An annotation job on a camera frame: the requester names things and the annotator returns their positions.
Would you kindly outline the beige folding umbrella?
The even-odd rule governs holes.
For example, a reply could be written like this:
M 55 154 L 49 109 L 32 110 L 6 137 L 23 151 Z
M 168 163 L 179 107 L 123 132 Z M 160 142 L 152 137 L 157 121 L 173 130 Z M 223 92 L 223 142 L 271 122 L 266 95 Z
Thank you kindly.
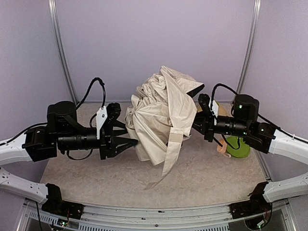
M 204 86 L 190 75 L 163 65 L 132 95 L 125 122 L 130 138 L 138 141 L 138 159 L 154 166 L 164 164 L 161 178 L 149 182 L 146 189 L 159 184 L 177 162 L 197 114 L 193 98 Z

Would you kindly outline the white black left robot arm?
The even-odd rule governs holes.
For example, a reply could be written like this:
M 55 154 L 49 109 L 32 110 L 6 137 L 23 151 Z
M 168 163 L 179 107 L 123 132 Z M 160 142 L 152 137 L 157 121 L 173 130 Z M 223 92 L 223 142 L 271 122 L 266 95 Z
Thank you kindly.
M 61 152 L 97 149 L 100 159 L 113 158 L 137 145 L 136 139 L 125 138 L 125 124 L 118 121 L 121 106 L 111 103 L 95 113 L 96 127 L 85 127 L 77 121 L 73 102 L 52 104 L 47 110 L 47 122 L 32 125 L 13 138 L 0 143 L 1 166 L 17 162 L 38 162 L 57 157 Z

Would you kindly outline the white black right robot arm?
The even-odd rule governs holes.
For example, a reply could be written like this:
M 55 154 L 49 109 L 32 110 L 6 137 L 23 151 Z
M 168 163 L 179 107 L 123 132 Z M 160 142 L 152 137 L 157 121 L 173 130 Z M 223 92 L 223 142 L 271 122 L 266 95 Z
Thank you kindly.
M 273 123 L 258 122 L 259 101 L 252 96 L 235 96 L 232 117 L 218 115 L 214 100 L 207 94 L 200 94 L 198 103 L 202 110 L 196 114 L 192 127 L 208 142 L 215 140 L 215 134 L 233 135 L 241 137 L 245 144 L 259 152 L 285 156 L 307 164 L 308 141 L 288 134 Z M 305 173 L 282 181 L 259 183 L 251 193 L 250 201 L 272 203 L 307 193 L 308 175 Z

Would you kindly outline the beige round plate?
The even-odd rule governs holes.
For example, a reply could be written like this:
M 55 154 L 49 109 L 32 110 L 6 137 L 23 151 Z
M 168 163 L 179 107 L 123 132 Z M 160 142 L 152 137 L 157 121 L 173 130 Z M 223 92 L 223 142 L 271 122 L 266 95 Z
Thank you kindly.
M 197 106 L 197 112 L 201 112 L 202 108 L 200 105 Z M 221 105 L 218 104 L 218 115 L 219 116 L 228 116 L 227 110 Z

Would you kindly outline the green flat plate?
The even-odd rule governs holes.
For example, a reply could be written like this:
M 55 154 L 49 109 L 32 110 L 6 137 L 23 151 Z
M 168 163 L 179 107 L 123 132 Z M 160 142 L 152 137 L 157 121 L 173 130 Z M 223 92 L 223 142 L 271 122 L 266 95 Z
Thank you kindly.
M 250 154 L 249 145 L 245 144 L 242 138 L 235 136 L 228 136 L 226 138 L 227 153 L 236 158 L 246 158 Z

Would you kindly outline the right corner aluminium post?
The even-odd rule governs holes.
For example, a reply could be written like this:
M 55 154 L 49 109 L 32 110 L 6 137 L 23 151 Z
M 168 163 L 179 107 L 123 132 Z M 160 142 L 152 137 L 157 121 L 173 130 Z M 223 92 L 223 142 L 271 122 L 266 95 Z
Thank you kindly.
M 253 8 L 253 14 L 252 14 L 252 21 L 250 26 L 250 32 L 248 36 L 248 44 L 246 47 L 246 52 L 244 55 L 244 62 L 241 69 L 240 79 L 237 86 L 236 92 L 238 94 L 241 94 L 244 89 L 248 68 L 251 60 L 251 56 L 253 53 L 253 47 L 255 43 L 255 36 L 257 33 L 257 26 L 258 26 L 258 20 L 259 20 L 259 14 L 260 14 L 260 8 L 261 8 L 261 0 L 255 0 L 254 1 L 254 8 Z

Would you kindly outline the corner aluminium post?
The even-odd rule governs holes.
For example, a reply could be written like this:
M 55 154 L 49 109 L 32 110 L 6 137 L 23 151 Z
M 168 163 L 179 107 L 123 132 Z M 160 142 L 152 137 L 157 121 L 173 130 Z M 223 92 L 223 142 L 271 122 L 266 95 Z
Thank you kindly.
M 66 58 L 65 51 L 64 51 L 64 45 L 63 45 L 62 36 L 61 36 L 61 29 L 60 29 L 58 14 L 57 14 L 56 1 L 48 0 L 48 6 L 49 6 L 49 11 L 50 11 L 50 16 L 51 16 L 52 27 L 53 27 L 53 31 L 55 35 L 56 46 L 57 46 L 57 50 L 59 53 L 62 70 L 64 73 L 64 79 L 65 79 L 71 100 L 74 102 L 74 104 L 77 104 L 78 98 L 77 98 L 77 94 L 76 94 L 76 91 L 73 85 L 73 81 L 71 79 L 68 62 L 67 62 L 67 58 Z
M 257 26 L 258 26 L 258 20 L 259 20 L 259 14 L 260 14 L 260 8 L 261 8 L 261 0 L 255 0 L 254 1 L 254 8 L 253 8 L 253 14 L 252 14 L 252 21 L 250 26 L 250 32 L 248 36 L 248 44 L 246 47 L 246 52 L 244 55 L 244 62 L 241 69 L 240 79 L 237 86 L 236 92 L 238 94 L 241 94 L 244 89 L 248 68 L 251 60 L 251 56 L 253 53 L 253 47 L 255 43 L 255 36 L 257 33 Z

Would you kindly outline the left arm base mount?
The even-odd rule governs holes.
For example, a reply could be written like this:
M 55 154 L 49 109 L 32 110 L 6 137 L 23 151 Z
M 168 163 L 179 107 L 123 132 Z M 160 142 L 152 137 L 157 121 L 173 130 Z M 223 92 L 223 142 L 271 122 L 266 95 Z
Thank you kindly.
M 68 201 L 47 201 L 41 207 L 45 212 L 66 218 L 81 219 L 84 205 Z

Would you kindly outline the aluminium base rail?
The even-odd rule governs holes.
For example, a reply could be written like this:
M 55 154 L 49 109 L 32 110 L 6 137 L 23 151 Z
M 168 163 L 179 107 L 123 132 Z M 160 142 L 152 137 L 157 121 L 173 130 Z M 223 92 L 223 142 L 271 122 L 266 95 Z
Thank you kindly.
M 78 218 L 42 211 L 26 199 L 15 231 L 296 231 L 287 199 L 259 213 L 238 213 L 232 203 L 146 208 L 83 203 Z

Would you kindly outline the left corner aluminium post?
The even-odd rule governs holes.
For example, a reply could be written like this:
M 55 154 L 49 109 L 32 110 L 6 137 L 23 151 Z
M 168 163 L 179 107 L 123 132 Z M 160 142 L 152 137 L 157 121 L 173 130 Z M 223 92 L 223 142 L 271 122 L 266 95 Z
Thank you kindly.
M 73 85 L 73 81 L 71 79 L 68 62 L 67 62 L 67 58 L 66 58 L 65 51 L 64 51 L 64 45 L 63 45 L 62 36 L 61 36 L 61 29 L 60 29 L 58 14 L 57 14 L 56 1 L 48 0 L 48 6 L 49 6 L 49 11 L 50 11 L 50 16 L 51 16 L 52 27 L 53 27 L 53 31 L 55 35 L 56 46 L 57 46 L 57 50 L 59 53 L 62 70 L 64 73 L 64 79 L 65 79 L 71 100 L 74 102 L 74 104 L 77 104 L 78 98 L 77 98 L 77 94 L 76 94 L 76 91 Z

